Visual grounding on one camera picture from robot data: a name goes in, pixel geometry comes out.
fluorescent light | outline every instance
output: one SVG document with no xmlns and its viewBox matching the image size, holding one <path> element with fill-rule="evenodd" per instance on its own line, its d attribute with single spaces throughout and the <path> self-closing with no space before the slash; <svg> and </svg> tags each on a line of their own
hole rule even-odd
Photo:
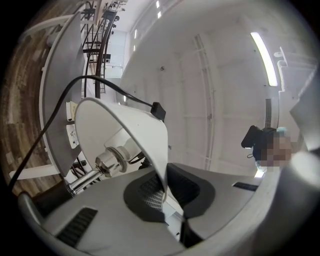
<svg viewBox="0 0 320 256">
<path fill-rule="evenodd" d="M 261 54 L 261 57 L 262 57 L 262 60 L 263 60 L 264 66 L 265 66 L 266 74 L 268 76 L 269 85 L 270 86 L 278 86 L 275 67 L 272 63 L 270 54 L 267 50 L 267 47 L 266 47 L 264 41 L 262 40 L 261 36 L 257 32 L 252 32 L 251 36 L 252 36 L 254 42 L 256 43 L 256 46 L 258 47 L 259 52 Z"/>
<path fill-rule="evenodd" d="M 255 178 L 262 178 L 262 177 L 264 176 L 264 174 L 265 174 L 265 173 L 264 173 L 263 171 L 261 171 L 261 170 L 258 169 L 258 170 L 256 171 L 256 174 L 254 175 L 254 177 L 255 177 Z"/>
</svg>

gray panel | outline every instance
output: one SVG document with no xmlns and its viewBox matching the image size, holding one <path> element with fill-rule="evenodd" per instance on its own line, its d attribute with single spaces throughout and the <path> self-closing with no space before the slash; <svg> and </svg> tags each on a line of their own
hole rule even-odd
<svg viewBox="0 0 320 256">
<path fill-rule="evenodd" d="M 82 50 L 80 31 L 80 13 L 68 21 L 61 36 L 57 39 L 53 49 L 50 62 L 47 67 L 43 86 L 43 121 L 44 124 L 50 118 L 58 99 L 68 83 L 75 77 L 83 74 L 85 59 Z M 79 80 L 65 97 L 64 102 L 73 101 L 79 103 L 81 100 L 81 80 Z M 72 149 L 69 143 L 66 125 L 66 104 L 63 103 L 51 126 L 46 132 L 46 139 L 53 160 L 63 176 L 68 171 L 80 154 L 81 149 L 77 146 Z"/>
<path fill-rule="evenodd" d="M 201 238 L 207 239 L 223 228 L 246 205 L 255 192 L 233 187 L 236 182 L 259 185 L 261 178 L 251 176 L 229 175 L 196 169 L 175 163 L 183 170 L 210 182 L 215 189 L 215 198 L 204 215 L 190 218 L 190 227 Z"/>
<path fill-rule="evenodd" d="M 184 250 L 165 223 L 146 222 L 128 209 L 124 190 L 146 168 L 101 181 L 50 214 L 43 228 L 54 236 L 83 208 L 97 210 L 76 248 L 91 255 L 168 255 Z"/>
</svg>

black connector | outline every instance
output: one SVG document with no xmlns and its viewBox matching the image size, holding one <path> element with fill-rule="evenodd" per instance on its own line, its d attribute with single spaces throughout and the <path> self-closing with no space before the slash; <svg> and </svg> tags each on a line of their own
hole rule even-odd
<svg viewBox="0 0 320 256">
<path fill-rule="evenodd" d="M 161 121 L 165 121 L 166 111 L 159 102 L 154 102 L 151 108 L 151 114 Z"/>
</svg>

